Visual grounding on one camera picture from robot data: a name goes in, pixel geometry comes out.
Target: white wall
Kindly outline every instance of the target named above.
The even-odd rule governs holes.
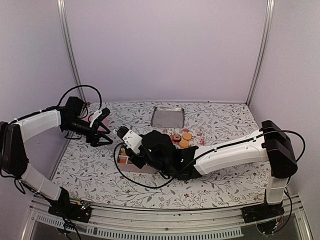
[[[298,190],[314,239],[320,239],[320,1],[275,1],[265,59],[251,111],[299,132],[306,153],[291,188]],[[302,145],[292,137],[296,154]]]
[[[0,121],[56,105],[74,85],[54,0],[1,1],[0,56]],[[58,129],[31,139],[29,161],[48,176],[63,142]],[[0,193],[0,239],[17,240],[32,195],[2,178]]]
[[[80,79],[105,101],[246,101],[266,0],[65,4]]]

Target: robotic hand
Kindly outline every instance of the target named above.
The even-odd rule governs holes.
[[[168,135],[156,130],[146,135],[138,135],[122,126],[116,132],[124,141],[125,152],[132,163],[140,169],[148,164],[158,169],[161,174],[172,177],[171,180],[200,178],[223,168],[269,161],[271,171],[265,202],[242,209],[246,223],[284,213],[284,190],[289,178],[297,172],[297,161],[304,152],[303,149],[296,160],[291,140],[285,133],[298,135],[305,147],[300,134],[281,130],[270,120],[262,122],[261,129],[244,137],[212,146],[192,146],[185,149],[176,149]]]
[[[12,122],[0,122],[0,173],[2,177],[14,178],[16,187],[22,192],[23,186],[43,196],[50,204],[50,214],[63,218],[88,222],[91,208],[80,201],[71,203],[69,193],[47,179],[32,167],[27,158],[24,143],[32,137],[52,128],[73,131],[86,137],[92,147],[112,144],[107,136],[109,129],[102,121],[110,114],[108,108],[93,114],[91,122],[80,118],[84,102],[78,97],[69,97],[65,106],[52,106],[31,113]],[[2,170],[10,175],[3,175]]]

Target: floral tablecloth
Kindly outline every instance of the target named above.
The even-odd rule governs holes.
[[[89,111],[98,109],[92,103]],[[151,127],[154,107],[179,107],[185,110],[183,129]],[[120,126],[146,134],[153,129],[168,135],[192,134],[191,146],[223,143],[258,129],[252,114],[244,104],[221,103],[161,103],[107,102],[111,114],[108,128]],[[112,145],[91,147],[85,139],[72,140],[68,145],[53,182],[64,187],[74,199],[94,203],[153,209],[220,208],[262,202],[267,186],[268,163],[252,163],[221,169],[203,178],[174,180],[161,189],[148,189],[124,179],[116,170]],[[150,186],[163,184],[158,173],[126,174],[135,181]]]

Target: pink object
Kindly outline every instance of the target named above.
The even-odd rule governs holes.
[[[85,120],[86,122],[89,122],[88,120],[88,117],[85,117],[83,120]],[[108,120],[107,118],[105,118],[102,123],[107,127],[107,124],[108,124]],[[104,130],[101,126],[99,126],[98,128],[99,131],[102,131],[102,132],[105,132],[106,130]]]
[[[121,171],[123,172],[132,172],[132,173],[144,173],[144,174],[155,174],[158,172],[157,169],[149,166],[149,165],[144,165],[141,169],[138,168],[136,165],[134,165],[128,156],[122,156],[120,153],[124,153],[125,149],[121,148],[118,158],[117,158],[117,164],[120,168]],[[119,163],[120,159],[125,159],[126,163]]]

